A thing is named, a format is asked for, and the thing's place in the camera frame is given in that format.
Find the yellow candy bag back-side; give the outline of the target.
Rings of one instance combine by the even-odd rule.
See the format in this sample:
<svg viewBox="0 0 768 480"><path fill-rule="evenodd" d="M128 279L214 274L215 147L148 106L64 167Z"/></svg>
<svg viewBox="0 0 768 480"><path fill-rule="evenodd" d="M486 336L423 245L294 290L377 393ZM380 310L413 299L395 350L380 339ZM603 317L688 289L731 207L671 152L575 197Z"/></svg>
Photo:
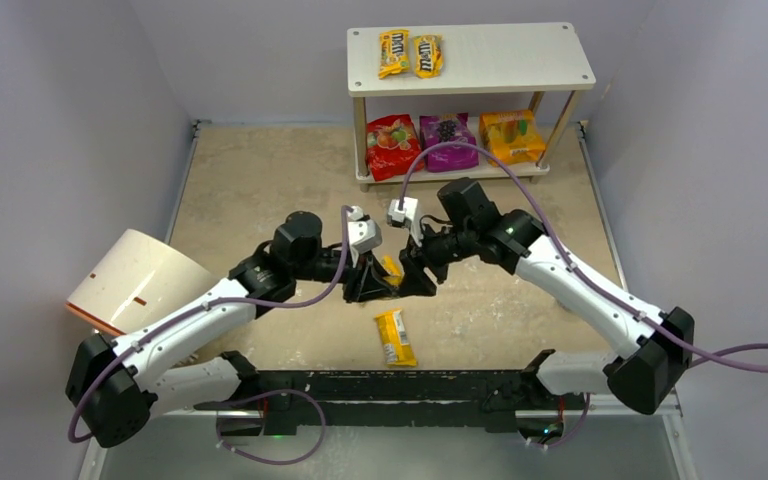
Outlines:
<svg viewBox="0 0 768 480"><path fill-rule="evenodd" d="M385 255L380 260L381 265L383 269L385 270L386 274L384 275L384 280L394 286L398 287L403 278L404 274L401 270L401 268L397 265L397 263L388 255Z"/></svg>

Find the yellow candy bag front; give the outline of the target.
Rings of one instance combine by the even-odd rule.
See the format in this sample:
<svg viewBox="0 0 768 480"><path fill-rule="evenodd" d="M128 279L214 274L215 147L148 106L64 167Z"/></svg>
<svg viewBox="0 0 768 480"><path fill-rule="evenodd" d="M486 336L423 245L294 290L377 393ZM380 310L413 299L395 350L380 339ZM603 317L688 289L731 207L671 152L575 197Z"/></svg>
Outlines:
<svg viewBox="0 0 768 480"><path fill-rule="evenodd" d="M388 367L415 368L418 360L408 339L401 308L374 317Z"/></svg>

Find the yellow candy bag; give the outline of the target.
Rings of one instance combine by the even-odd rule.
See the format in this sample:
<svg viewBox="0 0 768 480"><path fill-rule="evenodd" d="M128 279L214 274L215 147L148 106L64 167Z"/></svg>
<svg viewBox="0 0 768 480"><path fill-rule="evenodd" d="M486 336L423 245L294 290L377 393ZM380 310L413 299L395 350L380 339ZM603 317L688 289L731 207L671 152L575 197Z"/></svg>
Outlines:
<svg viewBox="0 0 768 480"><path fill-rule="evenodd" d="M388 367L415 368L418 360L408 339L401 308L374 317Z"/></svg>
<svg viewBox="0 0 768 480"><path fill-rule="evenodd" d="M437 34L418 35L413 38L415 75L430 79L441 74L444 65L442 52L443 37Z"/></svg>

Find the red candy bag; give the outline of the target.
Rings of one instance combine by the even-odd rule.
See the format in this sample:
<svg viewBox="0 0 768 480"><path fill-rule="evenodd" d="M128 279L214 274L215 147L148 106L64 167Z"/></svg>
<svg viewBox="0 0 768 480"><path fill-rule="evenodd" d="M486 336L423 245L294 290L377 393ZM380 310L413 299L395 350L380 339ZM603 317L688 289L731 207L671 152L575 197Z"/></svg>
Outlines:
<svg viewBox="0 0 768 480"><path fill-rule="evenodd" d="M365 160L376 182L405 175L421 151L408 114L388 115L366 125Z"/></svg>

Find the purple candy bag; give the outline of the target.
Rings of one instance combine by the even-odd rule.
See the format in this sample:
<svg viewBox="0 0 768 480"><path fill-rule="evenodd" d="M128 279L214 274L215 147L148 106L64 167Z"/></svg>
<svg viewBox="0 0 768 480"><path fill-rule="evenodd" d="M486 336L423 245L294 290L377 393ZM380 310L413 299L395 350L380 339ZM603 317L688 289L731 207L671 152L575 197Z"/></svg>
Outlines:
<svg viewBox="0 0 768 480"><path fill-rule="evenodd" d="M471 148L477 140L468 128L468 120L466 112L419 117L421 146L432 148L425 157L428 171L445 173L479 165L479 153Z"/></svg>

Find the orange candy bag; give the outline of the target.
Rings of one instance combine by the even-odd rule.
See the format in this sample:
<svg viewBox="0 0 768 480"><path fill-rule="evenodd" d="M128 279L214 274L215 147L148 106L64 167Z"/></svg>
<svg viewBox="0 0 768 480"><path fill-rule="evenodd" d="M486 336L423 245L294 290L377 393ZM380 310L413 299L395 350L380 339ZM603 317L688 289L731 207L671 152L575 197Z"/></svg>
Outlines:
<svg viewBox="0 0 768 480"><path fill-rule="evenodd" d="M479 116L479 134L491 153L488 162L497 166L538 163L546 151L531 110L488 112Z"/></svg>

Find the yellow M&M bag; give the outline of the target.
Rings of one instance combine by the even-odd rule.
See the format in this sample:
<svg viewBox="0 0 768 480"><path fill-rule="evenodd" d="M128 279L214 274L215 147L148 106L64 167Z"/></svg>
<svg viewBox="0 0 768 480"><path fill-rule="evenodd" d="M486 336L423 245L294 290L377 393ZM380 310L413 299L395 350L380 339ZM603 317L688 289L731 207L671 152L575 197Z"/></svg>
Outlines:
<svg viewBox="0 0 768 480"><path fill-rule="evenodd" d="M401 75L409 69L410 62L407 53L409 36L410 31L408 29L394 29L379 34L379 79Z"/></svg>

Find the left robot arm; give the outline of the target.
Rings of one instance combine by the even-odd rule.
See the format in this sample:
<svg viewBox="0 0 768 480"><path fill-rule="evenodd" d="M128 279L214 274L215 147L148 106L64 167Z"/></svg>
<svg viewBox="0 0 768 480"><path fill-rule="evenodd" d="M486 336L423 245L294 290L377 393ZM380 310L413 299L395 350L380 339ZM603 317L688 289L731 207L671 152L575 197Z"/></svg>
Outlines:
<svg viewBox="0 0 768 480"><path fill-rule="evenodd" d="M382 238L378 225L359 207L343 207L342 242L327 286L316 297L291 302L296 273L276 257L275 243L202 295L135 333L108 338L95 334L78 347L66 394L74 406L67 429L72 443L94 439L119 445L150 420L203 403L228 403L253 380L255 368L237 352L204 364L181 361L209 341L273 309L302 309L324 300L360 260L373 260Z"/></svg>

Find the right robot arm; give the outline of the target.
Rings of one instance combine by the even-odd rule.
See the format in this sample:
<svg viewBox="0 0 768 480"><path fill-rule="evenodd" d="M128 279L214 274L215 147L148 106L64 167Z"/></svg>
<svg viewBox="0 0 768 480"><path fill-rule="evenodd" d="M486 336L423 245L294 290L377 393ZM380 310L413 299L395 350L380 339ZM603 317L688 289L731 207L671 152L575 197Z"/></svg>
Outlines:
<svg viewBox="0 0 768 480"><path fill-rule="evenodd" d="M695 321L684 309L665 312L634 297L556 244L530 213L501 213L478 181L460 178L437 194L448 223L422 223L419 202L390 202L387 222L409 231L401 260L417 258L418 272L443 281L450 264L476 256L550 294L587 322L610 346L607 355L551 351L536 377L553 395L610 393L631 410L651 415L689 368Z"/></svg>

